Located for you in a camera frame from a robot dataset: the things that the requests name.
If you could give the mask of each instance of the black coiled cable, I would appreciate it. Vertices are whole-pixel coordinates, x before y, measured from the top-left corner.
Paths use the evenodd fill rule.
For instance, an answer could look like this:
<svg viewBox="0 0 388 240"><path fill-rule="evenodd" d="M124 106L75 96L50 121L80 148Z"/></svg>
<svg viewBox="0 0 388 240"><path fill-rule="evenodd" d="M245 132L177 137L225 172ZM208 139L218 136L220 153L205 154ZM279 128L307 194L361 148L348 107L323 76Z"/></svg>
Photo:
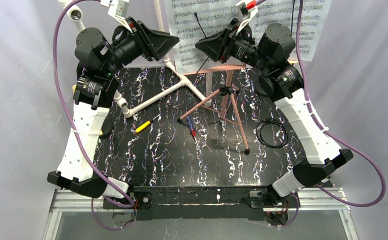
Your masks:
<svg viewBox="0 0 388 240"><path fill-rule="evenodd" d="M278 145L270 145L263 140L262 135L261 135L261 131L262 131L264 126L269 125L269 124L277 125L278 127L280 127L282 129L282 131L284 133L284 136L283 136L284 142L282 142L281 144L278 144ZM287 133L286 129L284 128L284 125L280 121L278 121L274 118L266 118L265 120L262 120L261 122L259 122L259 124L257 125L257 128L256 128L256 135L257 135L257 139L259 140L259 142L261 144L265 145L266 147L273 148L273 149L279 149L279 148L282 148L283 146L287 145L288 139L289 139L288 133Z"/></svg>

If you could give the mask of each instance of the black marble table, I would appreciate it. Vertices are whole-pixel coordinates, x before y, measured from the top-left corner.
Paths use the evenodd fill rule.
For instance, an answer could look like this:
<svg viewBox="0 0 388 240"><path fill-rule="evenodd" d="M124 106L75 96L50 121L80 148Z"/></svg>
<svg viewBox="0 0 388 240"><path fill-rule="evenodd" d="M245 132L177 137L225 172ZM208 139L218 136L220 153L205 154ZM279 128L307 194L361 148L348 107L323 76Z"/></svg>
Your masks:
<svg viewBox="0 0 388 240"><path fill-rule="evenodd" d="M188 78L204 93L205 74ZM108 176L135 186L200 187L268 185L288 172L305 153L282 112L268 98L254 92L258 73L238 70L233 82L241 88L238 109L251 150L245 155L238 127L219 120L217 113L200 108L191 114L201 150L197 151L188 129L176 119L195 106L199 99L182 87L125 119L114 104L108 119L113 122L111 135L98 143L95 164ZM119 74L120 89L130 107L137 106L179 81L167 68L128 68ZM213 89L223 85L226 72L213 73ZM220 109L223 97L212 101ZM156 115L160 117L141 133L135 129ZM232 107L227 118L235 120ZM257 123L266 118L279 119L289 132L284 148L263 146L256 137ZM262 134L267 142L280 143L282 132L266 126Z"/></svg>

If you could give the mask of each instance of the sheet music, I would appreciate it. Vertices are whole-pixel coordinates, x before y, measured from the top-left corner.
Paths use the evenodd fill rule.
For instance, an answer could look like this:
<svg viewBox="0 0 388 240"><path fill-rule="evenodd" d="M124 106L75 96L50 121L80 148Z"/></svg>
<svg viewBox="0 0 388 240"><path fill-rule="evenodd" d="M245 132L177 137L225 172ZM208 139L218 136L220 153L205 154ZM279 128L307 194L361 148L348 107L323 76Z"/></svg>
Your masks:
<svg viewBox="0 0 388 240"><path fill-rule="evenodd" d="M196 72L207 56L195 48L195 43L204 34L195 19L197 12L201 26L207 36L218 33L233 19L242 20L241 11L235 8L239 0L166 0L165 9L170 34L180 42L173 49L178 73ZM332 0L305 0L301 20L300 51L303 60L311 61ZM264 30L271 23L281 23L291 27L292 0L267 0L259 7L259 12L250 21L253 37L259 43ZM294 7L293 38L296 35L299 1ZM296 59L295 50L290 59ZM226 64L242 65L231 57ZM208 60L202 69L221 65Z"/></svg>

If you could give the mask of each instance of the red clip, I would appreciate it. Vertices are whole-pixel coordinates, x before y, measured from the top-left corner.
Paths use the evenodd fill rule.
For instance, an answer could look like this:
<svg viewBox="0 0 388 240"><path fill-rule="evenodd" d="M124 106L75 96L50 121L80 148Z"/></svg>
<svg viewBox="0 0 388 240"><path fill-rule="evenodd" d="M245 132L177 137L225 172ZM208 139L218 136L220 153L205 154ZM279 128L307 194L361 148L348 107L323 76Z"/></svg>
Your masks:
<svg viewBox="0 0 388 240"><path fill-rule="evenodd" d="M247 10L250 10L255 6L256 6L256 1L254 0L254 1L251 1L249 4L247 4L246 8L247 8Z"/></svg>

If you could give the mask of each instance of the yellow screwdriver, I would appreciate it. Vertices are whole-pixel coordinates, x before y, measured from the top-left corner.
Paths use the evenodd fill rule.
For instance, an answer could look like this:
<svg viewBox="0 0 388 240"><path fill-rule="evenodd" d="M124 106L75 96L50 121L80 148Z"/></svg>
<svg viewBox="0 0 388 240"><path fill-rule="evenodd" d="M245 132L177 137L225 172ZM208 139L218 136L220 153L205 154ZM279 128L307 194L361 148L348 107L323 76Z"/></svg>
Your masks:
<svg viewBox="0 0 388 240"><path fill-rule="evenodd" d="M144 130L144 128L148 127L150 124L153 123L153 121L158 118L160 115L158 114L155 118L153 118L151 121L147 121L146 123L140 125L135 132L138 134L140 131Z"/></svg>

